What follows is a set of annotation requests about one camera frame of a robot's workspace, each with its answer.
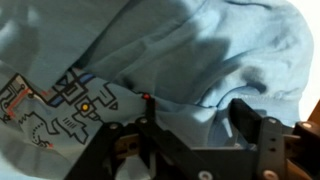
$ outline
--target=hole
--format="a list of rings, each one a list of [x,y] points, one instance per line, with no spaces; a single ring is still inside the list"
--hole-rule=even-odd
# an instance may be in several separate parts
[[[207,180],[207,179],[209,179],[209,175],[208,174],[204,174],[204,175],[202,175],[201,178]]]
[[[276,152],[276,148],[269,148],[269,151]]]
[[[137,148],[138,148],[137,143],[131,143],[131,144],[129,144],[129,150],[130,150],[130,151],[136,150]]]

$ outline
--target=printed graphic design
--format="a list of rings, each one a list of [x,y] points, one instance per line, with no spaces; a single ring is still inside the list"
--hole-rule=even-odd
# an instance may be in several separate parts
[[[119,109],[108,83],[91,87],[95,93],[90,93],[94,80],[92,74],[69,70],[52,89],[41,91],[17,74],[0,91],[0,120],[15,121],[23,131],[31,131],[27,134],[32,143],[40,147],[53,148],[50,139],[62,134],[86,144],[88,121],[103,122],[98,109]]]

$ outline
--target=blue cloth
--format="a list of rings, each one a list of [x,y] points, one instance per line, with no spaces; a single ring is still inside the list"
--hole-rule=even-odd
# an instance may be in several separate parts
[[[143,114],[143,93],[190,147],[242,142],[232,98],[299,121],[313,44],[286,1],[2,0],[0,12],[2,179],[63,178],[103,122]]]

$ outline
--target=black metal bracket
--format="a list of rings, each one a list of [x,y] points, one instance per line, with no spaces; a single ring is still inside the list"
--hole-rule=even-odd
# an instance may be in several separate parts
[[[151,177],[161,180],[289,179],[288,160],[309,177],[319,176],[320,128],[314,123],[297,123],[293,134],[284,135],[279,120],[261,118],[234,99],[231,121],[257,148],[192,150],[156,124],[155,100],[145,97],[145,115],[126,127],[104,124],[65,179],[114,179],[124,159],[137,154]]]

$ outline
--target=metal screw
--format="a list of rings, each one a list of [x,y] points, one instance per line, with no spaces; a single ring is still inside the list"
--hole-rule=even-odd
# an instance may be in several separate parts
[[[309,123],[302,123],[302,126],[308,128],[308,129],[312,128],[312,125]]]
[[[110,129],[117,129],[118,128],[118,124],[111,124],[110,125]]]
[[[272,124],[277,123],[277,121],[276,121],[276,120],[274,120],[274,119],[269,119],[269,122],[271,122]]]
[[[141,120],[140,120],[140,122],[141,122],[142,124],[145,124],[145,123],[147,123],[147,122],[148,122],[148,120],[147,120],[147,119],[145,119],[145,118],[143,118],[143,119],[141,119]]]
[[[198,177],[200,180],[213,180],[212,174],[208,171],[200,171]]]
[[[265,180],[279,180],[277,173],[271,170],[263,171],[263,177],[265,178]]]

